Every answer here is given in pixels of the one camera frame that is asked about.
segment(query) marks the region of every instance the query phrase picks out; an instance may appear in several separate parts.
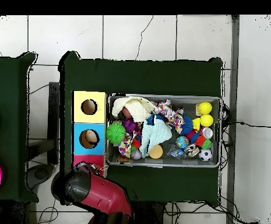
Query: metal frame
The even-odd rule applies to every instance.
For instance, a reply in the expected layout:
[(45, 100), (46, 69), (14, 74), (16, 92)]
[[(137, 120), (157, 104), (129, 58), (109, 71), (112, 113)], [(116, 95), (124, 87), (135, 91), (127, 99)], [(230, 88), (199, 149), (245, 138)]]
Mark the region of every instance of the metal frame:
[[(238, 58), (239, 58), (239, 15), (232, 15), (233, 19), (233, 38), (231, 46), (231, 78), (230, 78), (230, 122), (237, 121), (237, 87), (238, 87)], [(234, 182), (235, 182), (235, 134), (236, 125), (230, 125), (228, 129), (231, 145), (228, 147), (230, 157), (227, 169), (227, 209), (234, 213)], [(226, 224), (233, 224), (233, 217), (226, 217)]]
[(27, 160), (47, 152), (47, 163), (57, 164), (59, 159), (59, 83), (49, 83), (47, 139), (30, 143)]

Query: green spiky ball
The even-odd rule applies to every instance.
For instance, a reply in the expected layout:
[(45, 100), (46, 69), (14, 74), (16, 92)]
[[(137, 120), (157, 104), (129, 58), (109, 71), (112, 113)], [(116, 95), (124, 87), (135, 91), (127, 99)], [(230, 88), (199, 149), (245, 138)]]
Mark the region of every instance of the green spiky ball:
[(124, 140), (126, 129), (123, 125), (115, 122), (106, 129), (106, 138), (112, 144), (119, 144)]

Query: dark green table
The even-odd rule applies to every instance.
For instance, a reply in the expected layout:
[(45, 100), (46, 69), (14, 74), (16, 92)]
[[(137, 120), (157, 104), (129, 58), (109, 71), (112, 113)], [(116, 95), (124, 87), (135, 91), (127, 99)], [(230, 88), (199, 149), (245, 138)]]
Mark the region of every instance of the dark green table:
[(27, 165), (27, 73), (34, 53), (0, 57), (0, 200), (37, 201), (25, 183)]
[[(110, 61), (79, 59), (66, 53), (59, 63), (64, 87), (65, 168), (71, 169), (71, 92), (73, 90), (152, 95), (220, 97), (219, 58), (205, 61)], [(131, 200), (210, 201), (217, 205), (218, 168), (110, 166), (108, 179), (127, 189)]]

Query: yellow ball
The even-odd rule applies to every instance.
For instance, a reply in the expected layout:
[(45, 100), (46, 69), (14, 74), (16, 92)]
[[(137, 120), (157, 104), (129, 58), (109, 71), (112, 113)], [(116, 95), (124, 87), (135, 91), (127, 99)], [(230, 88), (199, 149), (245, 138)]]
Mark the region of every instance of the yellow ball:
[(212, 105), (209, 102), (204, 101), (198, 105), (198, 109), (201, 114), (209, 114), (212, 111)]
[(200, 124), (204, 127), (209, 127), (213, 122), (214, 119), (210, 114), (205, 114), (200, 117)]

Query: cream knitted cloth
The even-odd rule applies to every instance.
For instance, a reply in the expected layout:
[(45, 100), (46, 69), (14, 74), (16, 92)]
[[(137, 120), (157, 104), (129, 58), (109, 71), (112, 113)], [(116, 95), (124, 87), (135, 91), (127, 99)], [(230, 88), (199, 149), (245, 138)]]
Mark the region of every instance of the cream knitted cloth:
[(134, 122), (144, 122), (144, 120), (150, 117), (152, 111), (158, 113), (158, 108), (147, 99), (142, 97), (129, 96), (119, 98), (114, 101), (114, 105), (112, 107), (112, 115), (117, 117), (123, 107), (128, 109), (131, 116), (133, 117)]

